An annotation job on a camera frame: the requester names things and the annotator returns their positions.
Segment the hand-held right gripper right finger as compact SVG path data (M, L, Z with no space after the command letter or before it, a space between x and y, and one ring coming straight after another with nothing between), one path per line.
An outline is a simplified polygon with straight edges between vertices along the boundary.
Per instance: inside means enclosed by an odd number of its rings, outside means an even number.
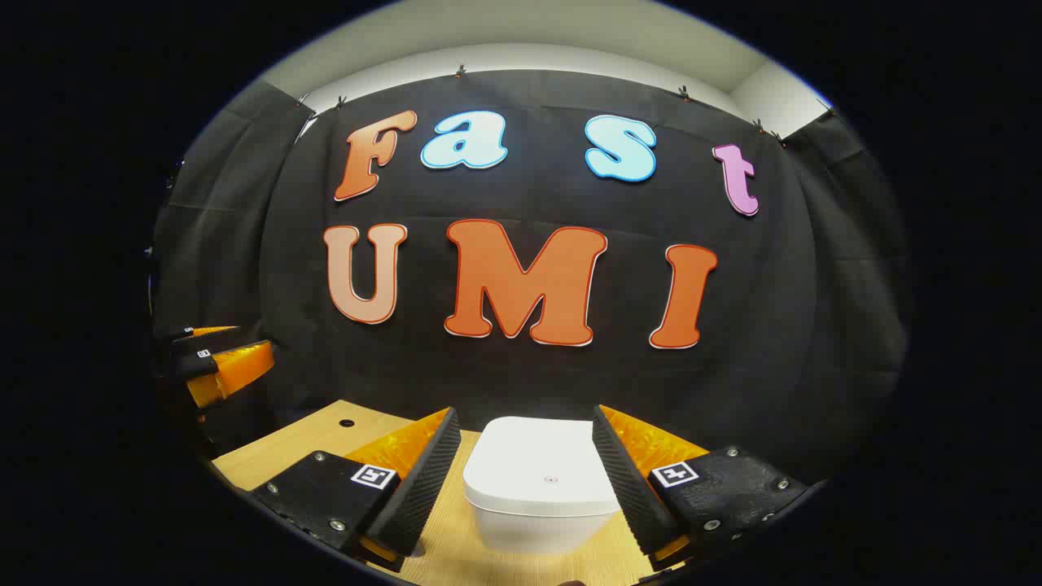
M607 405L592 441L652 570L729 556L811 496L796 477L737 445L710 450Z

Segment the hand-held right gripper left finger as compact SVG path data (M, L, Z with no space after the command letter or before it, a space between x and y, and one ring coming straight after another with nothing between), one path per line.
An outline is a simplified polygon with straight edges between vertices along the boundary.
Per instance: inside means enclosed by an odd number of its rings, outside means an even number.
M401 570L427 524L461 443L451 407L336 455L313 450L249 496L342 555Z

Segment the white desktop garbage bin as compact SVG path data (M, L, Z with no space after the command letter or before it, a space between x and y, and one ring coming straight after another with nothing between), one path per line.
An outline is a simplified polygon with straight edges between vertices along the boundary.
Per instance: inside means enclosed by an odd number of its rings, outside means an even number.
M485 548L568 555L620 512L592 434L591 422L532 417L483 428L462 481Z

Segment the wooden desktop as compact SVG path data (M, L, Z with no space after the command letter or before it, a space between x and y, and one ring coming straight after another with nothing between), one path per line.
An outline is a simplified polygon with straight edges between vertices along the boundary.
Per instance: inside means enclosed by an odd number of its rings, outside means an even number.
M410 419L338 400L298 422L212 461L242 489L253 489L315 450L347 455ZM398 578L420 586L636 586L655 573L622 514L615 514L578 550L559 556L485 548L474 513L464 497L462 471L480 437L462 431L445 486L421 536L422 553L405 559Z

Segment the black backdrop cloth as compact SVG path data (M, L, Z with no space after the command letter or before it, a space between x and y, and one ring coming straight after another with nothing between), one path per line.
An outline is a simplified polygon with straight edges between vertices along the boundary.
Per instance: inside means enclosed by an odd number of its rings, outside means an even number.
M606 236L584 348L448 333L451 223L489 219L528 266ZM206 431L239 448L334 400L462 428L610 405L805 483L840 471L900 379L913 311L900 207L840 116L784 142L711 105L514 70L381 90L319 116L257 82L187 148L154 230L157 334L273 344Z

